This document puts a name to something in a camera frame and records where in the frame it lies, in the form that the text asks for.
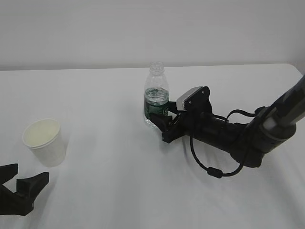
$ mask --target white wall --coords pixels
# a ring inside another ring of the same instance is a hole
[[[305,0],[1,0],[0,70],[289,62]]]

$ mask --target paper cup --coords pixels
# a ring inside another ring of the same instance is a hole
[[[65,159],[61,127],[56,120],[42,119],[31,124],[25,129],[22,141],[46,167],[58,166]]]

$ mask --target cup rim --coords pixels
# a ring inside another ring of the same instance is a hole
[[[34,124],[36,124],[36,123],[38,123],[38,122],[41,122],[41,121],[45,121],[45,120],[52,120],[52,121],[55,121],[55,122],[58,124],[58,130],[57,130],[56,135],[55,135],[52,139],[50,139],[48,142],[45,142],[45,143],[40,144],[40,145],[31,146],[31,145],[26,144],[26,142],[24,141],[24,135],[25,135],[25,133],[27,132],[27,130],[28,130],[30,127],[32,127],[32,125],[34,125]],[[59,123],[57,120],[55,120],[55,119],[53,119],[53,118],[43,118],[43,119],[37,120],[37,121],[35,121],[35,122],[29,124],[29,125],[25,128],[25,130],[23,131],[23,134],[22,134],[22,142],[23,142],[24,145],[26,145],[28,148],[31,148],[31,149],[43,148],[43,147],[45,147],[45,146],[51,144],[51,143],[57,138],[57,136],[58,136],[60,130],[61,130],[61,125],[60,125],[60,123]]]

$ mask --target black cable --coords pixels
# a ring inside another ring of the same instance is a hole
[[[247,147],[247,149],[246,149],[246,152],[245,152],[245,154],[244,154],[244,158],[243,158],[242,162],[239,164],[239,166],[237,167],[237,169],[234,170],[233,172],[230,172],[230,173],[223,173],[220,169],[213,168],[213,167],[208,167],[208,168],[207,168],[206,166],[204,166],[204,165],[201,163],[201,161],[198,159],[198,157],[197,157],[197,155],[196,155],[196,153],[195,153],[195,150],[194,150],[194,145],[193,145],[193,130],[191,130],[191,132],[190,132],[190,147],[191,147],[192,155],[193,155],[195,161],[197,162],[197,164],[198,164],[202,169],[204,169],[205,171],[207,171],[207,173],[208,173],[209,175],[211,175],[211,176],[213,176],[213,177],[216,177],[216,178],[231,177],[231,176],[234,176],[234,175],[238,174],[238,173],[242,170],[242,168],[244,167],[244,164],[245,164],[245,162],[246,162],[247,156],[248,156],[249,151],[250,151],[250,150],[249,150],[249,149],[250,149],[250,145],[252,144],[252,141],[253,141],[253,138],[254,138],[254,134],[255,134],[256,128],[257,128],[258,125],[260,124],[260,121],[263,120],[263,119],[264,119],[264,118],[274,109],[274,107],[275,107],[275,104],[272,104],[270,107],[267,108],[267,110],[263,113],[263,115],[262,115],[260,118],[258,118],[258,120],[254,120],[254,124],[253,124],[254,126],[253,126],[253,128],[252,128],[251,137],[250,137],[250,139],[249,139],[250,142],[249,142],[248,147]],[[258,115],[258,113],[259,113],[262,109],[263,109],[263,107],[258,108],[258,109],[255,111],[254,114],[248,113],[248,112],[246,112],[246,111],[239,110],[239,109],[233,110],[233,111],[231,111],[231,112],[228,114],[228,116],[227,116],[227,118],[226,118],[226,120],[225,120],[225,123],[228,121],[229,116],[232,115],[232,114],[234,114],[234,113],[240,113],[240,114],[242,114],[242,115],[244,115],[244,116],[247,116],[247,117],[256,117],[256,116]]]

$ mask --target plastic water bottle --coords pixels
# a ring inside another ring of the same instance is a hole
[[[150,74],[146,79],[144,90],[145,123],[151,128],[157,128],[157,126],[149,120],[149,115],[150,113],[167,115],[170,96],[162,62],[151,63]]]

